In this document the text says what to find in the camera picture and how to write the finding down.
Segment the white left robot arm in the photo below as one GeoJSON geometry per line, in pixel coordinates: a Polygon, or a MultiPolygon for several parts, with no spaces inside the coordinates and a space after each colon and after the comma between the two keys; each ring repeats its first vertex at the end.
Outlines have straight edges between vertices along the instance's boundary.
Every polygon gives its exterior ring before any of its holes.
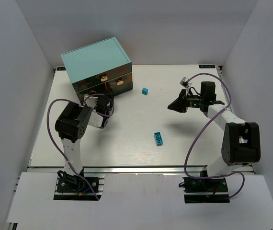
{"type": "Polygon", "coordinates": [[[88,126],[103,129],[114,112],[114,97],[86,95],[84,105],[69,101],[55,123],[64,151],[64,172],[83,176],[80,143],[88,126]]]}

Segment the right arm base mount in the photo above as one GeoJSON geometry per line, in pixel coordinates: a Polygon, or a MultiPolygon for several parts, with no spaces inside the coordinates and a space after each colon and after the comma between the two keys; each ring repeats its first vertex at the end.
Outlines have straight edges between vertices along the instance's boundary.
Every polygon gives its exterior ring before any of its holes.
{"type": "Polygon", "coordinates": [[[225,176],[210,178],[205,170],[184,170],[185,176],[179,187],[183,189],[186,204],[229,203],[225,176]]]}

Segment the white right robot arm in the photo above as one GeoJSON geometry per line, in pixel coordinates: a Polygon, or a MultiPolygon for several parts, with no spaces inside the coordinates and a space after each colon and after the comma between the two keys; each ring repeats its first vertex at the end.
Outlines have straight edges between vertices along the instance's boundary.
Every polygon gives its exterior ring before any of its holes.
{"type": "Polygon", "coordinates": [[[199,180],[220,179],[241,166],[259,162],[261,145],[257,123],[240,119],[222,101],[218,101],[214,82],[203,81],[199,94],[191,92],[191,84],[186,79],[182,79],[180,84],[184,89],[168,109],[185,113],[188,108],[198,108],[210,123],[215,122],[224,132],[221,155],[202,169],[197,177],[199,180]]]}

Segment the small cyan lego brick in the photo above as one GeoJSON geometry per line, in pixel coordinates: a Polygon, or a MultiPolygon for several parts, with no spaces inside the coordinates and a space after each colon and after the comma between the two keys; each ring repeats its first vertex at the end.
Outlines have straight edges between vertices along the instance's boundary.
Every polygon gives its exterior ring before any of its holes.
{"type": "Polygon", "coordinates": [[[143,95],[147,95],[148,94],[148,89],[147,88],[143,88],[142,89],[142,94],[143,95]]]}

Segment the cyan long lego brick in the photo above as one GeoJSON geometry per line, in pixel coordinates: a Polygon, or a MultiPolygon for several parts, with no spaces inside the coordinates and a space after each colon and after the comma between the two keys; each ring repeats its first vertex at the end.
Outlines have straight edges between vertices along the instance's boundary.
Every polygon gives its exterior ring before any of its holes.
{"type": "Polygon", "coordinates": [[[160,132],[155,132],[154,133],[154,139],[156,142],[157,146],[162,146],[163,145],[163,140],[160,132]]]}

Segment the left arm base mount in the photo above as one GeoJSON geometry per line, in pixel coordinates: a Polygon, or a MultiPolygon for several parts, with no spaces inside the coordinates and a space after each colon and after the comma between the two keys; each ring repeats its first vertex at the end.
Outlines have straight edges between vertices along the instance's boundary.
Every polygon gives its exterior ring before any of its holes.
{"type": "Polygon", "coordinates": [[[104,176],[90,175],[85,179],[90,183],[92,189],[77,175],[70,175],[63,170],[59,170],[53,199],[61,201],[99,201],[103,192],[104,176]]]}

